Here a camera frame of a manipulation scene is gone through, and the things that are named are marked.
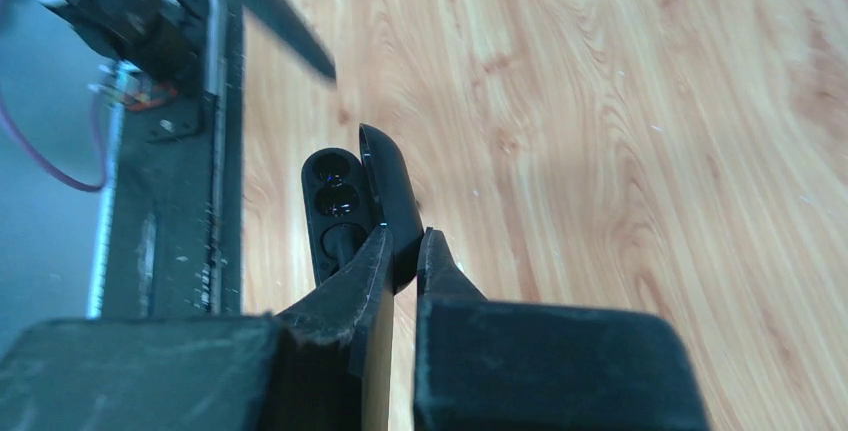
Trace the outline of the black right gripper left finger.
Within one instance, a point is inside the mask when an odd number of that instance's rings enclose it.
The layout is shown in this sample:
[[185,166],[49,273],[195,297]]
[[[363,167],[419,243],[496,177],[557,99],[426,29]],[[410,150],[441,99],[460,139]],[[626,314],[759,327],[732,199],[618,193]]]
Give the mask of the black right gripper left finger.
[[392,236],[256,316],[52,320],[1,362],[5,430],[384,430]]

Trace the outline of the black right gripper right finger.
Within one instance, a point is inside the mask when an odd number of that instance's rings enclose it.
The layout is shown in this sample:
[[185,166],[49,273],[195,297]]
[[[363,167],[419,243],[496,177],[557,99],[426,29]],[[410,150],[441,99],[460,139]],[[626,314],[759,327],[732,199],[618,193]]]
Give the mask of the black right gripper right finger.
[[417,272],[417,429],[709,428],[686,349],[667,321],[489,300],[432,228]]

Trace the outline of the black earbud case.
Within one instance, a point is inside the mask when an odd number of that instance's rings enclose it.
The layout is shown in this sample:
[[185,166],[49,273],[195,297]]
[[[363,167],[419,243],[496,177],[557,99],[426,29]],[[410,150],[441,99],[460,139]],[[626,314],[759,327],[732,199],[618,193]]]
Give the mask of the black earbud case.
[[386,133],[359,126],[359,155],[324,148],[302,166],[301,184],[315,283],[321,285],[348,264],[371,231],[385,226],[393,236],[394,293],[416,276],[424,236],[403,154]]

